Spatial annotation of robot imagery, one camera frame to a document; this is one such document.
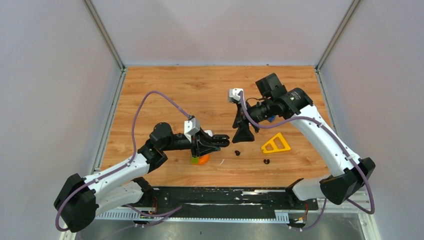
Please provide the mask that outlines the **black earbud case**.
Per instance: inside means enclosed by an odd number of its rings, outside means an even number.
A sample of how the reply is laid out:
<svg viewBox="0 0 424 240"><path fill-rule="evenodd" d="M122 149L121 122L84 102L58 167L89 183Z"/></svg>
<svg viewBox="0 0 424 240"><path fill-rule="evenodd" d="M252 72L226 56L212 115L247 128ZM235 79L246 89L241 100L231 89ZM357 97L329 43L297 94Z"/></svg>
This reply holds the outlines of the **black earbud case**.
<svg viewBox="0 0 424 240"><path fill-rule="evenodd" d="M219 148L225 148L230 145L230 137L226 134L214 134L211 139L212 143Z"/></svg>

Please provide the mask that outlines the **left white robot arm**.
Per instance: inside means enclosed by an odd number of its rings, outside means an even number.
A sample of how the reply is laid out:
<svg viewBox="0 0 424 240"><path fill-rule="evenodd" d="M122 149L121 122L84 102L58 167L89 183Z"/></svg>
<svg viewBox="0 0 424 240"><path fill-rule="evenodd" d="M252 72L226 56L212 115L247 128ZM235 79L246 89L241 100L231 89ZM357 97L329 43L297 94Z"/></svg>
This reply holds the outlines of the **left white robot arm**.
<svg viewBox="0 0 424 240"><path fill-rule="evenodd" d="M184 133L173 133L167 122L156 124L145 144L128 159L98 173L69 176L60 190L54 208L61 232L77 233L98 215L116 207L138 203L142 207L153 201L150 186L143 176L158 169L168 157L166 151L190 150L192 157L203 157L229 146L229 136L210 134L198 126L196 119L185 121Z"/></svg>

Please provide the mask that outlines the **white earbud charging case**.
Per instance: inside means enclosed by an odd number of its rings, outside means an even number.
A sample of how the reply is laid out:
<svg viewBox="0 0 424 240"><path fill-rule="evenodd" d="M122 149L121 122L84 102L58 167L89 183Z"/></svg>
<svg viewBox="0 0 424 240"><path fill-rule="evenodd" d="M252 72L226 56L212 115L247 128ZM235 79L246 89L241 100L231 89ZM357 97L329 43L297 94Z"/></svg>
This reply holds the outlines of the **white earbud charging case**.
<svg viewBox="0 0 424 240"><path fill-rule="evenodd" d="M211 130L205 130L204 131L206 134L208 134L210 137L212 137L214 134Z"/></svg>

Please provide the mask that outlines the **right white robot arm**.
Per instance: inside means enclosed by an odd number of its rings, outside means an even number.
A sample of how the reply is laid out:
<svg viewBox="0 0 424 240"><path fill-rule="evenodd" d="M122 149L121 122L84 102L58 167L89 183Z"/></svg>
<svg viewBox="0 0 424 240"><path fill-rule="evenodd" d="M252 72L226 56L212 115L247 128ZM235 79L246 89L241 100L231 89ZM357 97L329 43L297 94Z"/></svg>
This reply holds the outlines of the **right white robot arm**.
<svg viewBox="0 0 424 240"><path fill-rule="evenodd" d="M291 123L312 144L329 170L329 176L318 179L299 179L288 187L286 204L298 209L306 200L326 198L335 205L349 201L351 195L363 186L369 186L369 178L376 165L369 158L360 157L335 134L325 122L312 99L301 88L287 90L274 73L256 81L261 101L249 105L241 88L228 91L228 101L237 105L233 128L233 143L253 142L251 129L264 129L262 121L282 117Z"/></svg>

